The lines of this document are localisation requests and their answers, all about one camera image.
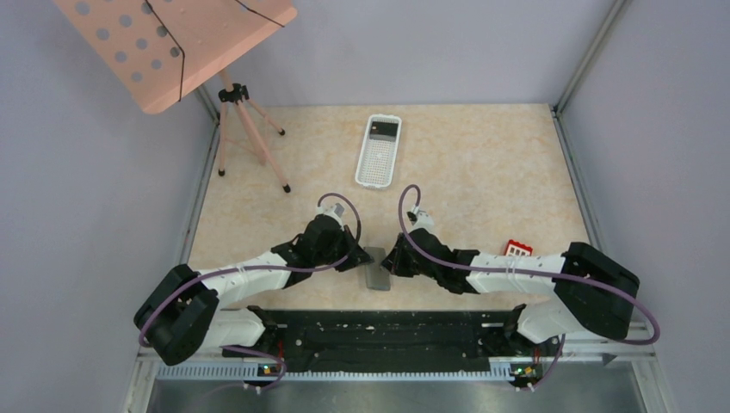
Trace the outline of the grey card holder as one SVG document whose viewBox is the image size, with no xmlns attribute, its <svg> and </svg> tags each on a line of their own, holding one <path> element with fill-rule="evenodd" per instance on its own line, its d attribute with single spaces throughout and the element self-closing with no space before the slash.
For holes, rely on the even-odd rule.
<svg viewBox="0 0 730 413">
<path fill-rule="evenodd" d="M 382 267 L 382 262 L 386 258 L 386 251 L 381 247 L 366 247 L 365 251 L 371 256 L 373 261 L 366 266 L 365 282 L 369 290 L 377 292 L 388 292 L 391 290 L 392 284 L 389 272 Z"/>
</svg>

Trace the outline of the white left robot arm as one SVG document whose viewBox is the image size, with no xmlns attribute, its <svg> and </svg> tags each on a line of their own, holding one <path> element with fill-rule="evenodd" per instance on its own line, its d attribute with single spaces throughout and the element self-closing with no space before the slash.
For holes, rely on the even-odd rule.
<svg viewBox="0 0 730 413">
<path fill-rule="evenodd" d="M 231 306 L 267 291 L 293 287 L 317 271 L 346 272 L 373 262 L 350 228 L 321 213 L 306 229 L 260 256 L 223 268 L 171 268 L 133 317 L 140 344 L 153 348 L 168 366 L 201 349 L 247 347 L 266 355 L 276 333 L 254 311 Z"/>
</svg>

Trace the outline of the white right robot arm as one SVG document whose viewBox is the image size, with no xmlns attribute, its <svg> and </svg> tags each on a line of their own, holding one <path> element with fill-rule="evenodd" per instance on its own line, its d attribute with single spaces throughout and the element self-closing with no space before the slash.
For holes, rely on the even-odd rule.
<svg viewBox="0 0 730 413">
<path fill-rule="evenodd" d="M 541 296 L 517 305 L 504 332 L 507 348 L 528 354 L 557 335 L 590 331 L 615 341 L 628 336 L 639 278 L 603 252 L 583 242 L 550 256 L 500 256 L 450 249 L 431 232 L 400 234 L 381 263 L 390 274 L 426 276 L 455 294 L 498 292 Z"/>
</svg>

